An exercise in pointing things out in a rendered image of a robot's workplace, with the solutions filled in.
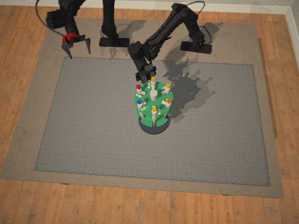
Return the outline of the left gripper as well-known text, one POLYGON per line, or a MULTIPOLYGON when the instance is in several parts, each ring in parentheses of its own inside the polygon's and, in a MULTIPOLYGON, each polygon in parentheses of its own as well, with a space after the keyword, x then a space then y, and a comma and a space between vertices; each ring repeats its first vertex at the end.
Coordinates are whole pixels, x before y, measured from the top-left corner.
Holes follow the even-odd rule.
MULTIPOLYGON (((152 64, 152 63, 149 63, 149 64, 152 64)), ((138 62, 136 64, 136 68, 138 70, 137 73, 135 73, 136 75, 136 80, 139 81, 141 80, 141 83, 142 84, 145 84, 148 82, 148 80, 152 80, 152 77, 155 77, 156 75, 156 67, 154 66, 154 68, 151 70, 151 71, 146 71, 145 72, 145 69, 144 67, 149 65, 145 60, 143 60, 141 63, 138 62)))

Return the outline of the white pipette with blue button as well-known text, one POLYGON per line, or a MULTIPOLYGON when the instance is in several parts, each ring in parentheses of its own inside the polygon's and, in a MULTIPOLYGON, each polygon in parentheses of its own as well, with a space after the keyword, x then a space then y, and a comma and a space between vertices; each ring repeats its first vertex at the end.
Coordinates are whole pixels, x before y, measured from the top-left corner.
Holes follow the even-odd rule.
MULTIPOLYGON (((143 105, 146 105, 145 101, 141 103, 141 100, 137 100, 137 106, 138 106, 139 110, 143 107, 143 105)), ((141 115, 141 118, 144 119, 144 114, 142 114, 140 111, 139 111, 139 113, 141 115)))

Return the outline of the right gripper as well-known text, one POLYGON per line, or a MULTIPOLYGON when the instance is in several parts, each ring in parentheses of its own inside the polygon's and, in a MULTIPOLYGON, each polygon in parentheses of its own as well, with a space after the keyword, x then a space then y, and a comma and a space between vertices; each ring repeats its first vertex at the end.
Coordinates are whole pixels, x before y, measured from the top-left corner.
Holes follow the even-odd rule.
MULTIPOLYGON (((69 26, 66 26, 65 30, 66 30, 66 32, 67 32, 68 35, 64 35, 64 36, 67 37, 67 39, 68 39, 69 42, 71 42, 71 37, 74 39, 74 43, 81 42, 81 41, 86 41, 88 52, 90 54, 90 45, 89 45, 90 38, 89 39, 85 39, 85 37, 86 37, 85 35, 82 35, 81 37, 79 37, 80 34, 79 34, 78 29, 77 29, 77 25, 73 25, 73 26, 71 26, 71 28, 69 28, 69 26)), ((64 37, 63 37, 63 41, 62 42, 66 43, 64 37)), ((70 59, 72 59, 71 53, 69 51, 69 48, 66 49, 63 46, 61 46, 61 48, 64 49, 64 51, 66 51, 66 53, 69 55, 70 59)))

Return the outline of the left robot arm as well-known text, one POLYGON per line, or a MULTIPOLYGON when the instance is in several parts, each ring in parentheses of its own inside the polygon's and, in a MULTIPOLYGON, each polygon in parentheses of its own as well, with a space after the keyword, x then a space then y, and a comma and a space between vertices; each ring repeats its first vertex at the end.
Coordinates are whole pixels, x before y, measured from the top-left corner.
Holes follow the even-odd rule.
POLYGON ((145 58, 148 61, 150 61, 149 53, 151 59, 155 59, 158 56, 158 53, 164 41, 155 45, 151 49, 152 45, 168 38, 169 35, 182 23, 184 23, 187 27, 189 31, 189 37, 193 40, 193 44, 192 42, 182 41, 180 50, 188 52, 198 52, 203 54, 211 53, 212 45, 204 44, 204 33, 201 32, 197 24, 198 14, 193 12, 188 6, 185 6, 184 8, 182 8, 182 6, 185 6, 185 4, 174 3, 171 6, 173 10, 164 22, 164 24, 149 39, 147 39, 143 45, 139 41, 137 41, 136 43, 132 43, 128 46, 128 53, 130 54, 130 57, 133 59, 135 66, 138 62, 141 63, 143 60, 145 60, 145 58), (175 10, 179 10, 178 13, 175 10), (148 41, 150 39, 153 40, 148 41), (146 44, 146 42, 148 45, 146 44))

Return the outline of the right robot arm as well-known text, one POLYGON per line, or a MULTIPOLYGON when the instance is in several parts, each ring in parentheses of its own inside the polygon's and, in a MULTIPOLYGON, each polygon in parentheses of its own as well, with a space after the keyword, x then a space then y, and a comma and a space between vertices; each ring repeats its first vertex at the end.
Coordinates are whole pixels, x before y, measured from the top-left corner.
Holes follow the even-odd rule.
MULTIPOLYGON (((86 0, 58 0, 60 9, 47 13, 46 23, 52 29, 62 28, 64 26, 75 25, 74 16, 77 16, 77 11, 86 0), (66 11, 65 11, 65 10, 66 11)), ((100 47, 121 47, 129 46, 129 38, 118 38, 114 22, 114 3, 115 0, 103 0, 103 25, 101 26, 102 33, 107 37, 101 37, 99 41, 100 47)), ((63 43, 64 48, 72 48, 74 39, 71 37, 71 42, 63 43)))

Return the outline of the white pipette with yellow button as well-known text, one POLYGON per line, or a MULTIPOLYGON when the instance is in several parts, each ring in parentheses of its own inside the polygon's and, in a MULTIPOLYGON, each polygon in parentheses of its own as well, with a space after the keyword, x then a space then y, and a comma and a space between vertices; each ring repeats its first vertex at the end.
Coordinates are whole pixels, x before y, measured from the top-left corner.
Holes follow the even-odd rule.
POLYGON ((163 91, 161 92, 162 95, 163 95, 163 94, 167 94, 167 93, 169 93, 170 86, 171 86, 171 85, 170 85, 169 83, 166 84, 166 88, 165 88, 165 90, 163 90, 163 91))
POLYGON ((156 106, 153 106, 153 108, 152 108, 152 119, 153 119, 154 126, 155 126, 155 122, 156 122, 156 116, 157 116, 156 106))

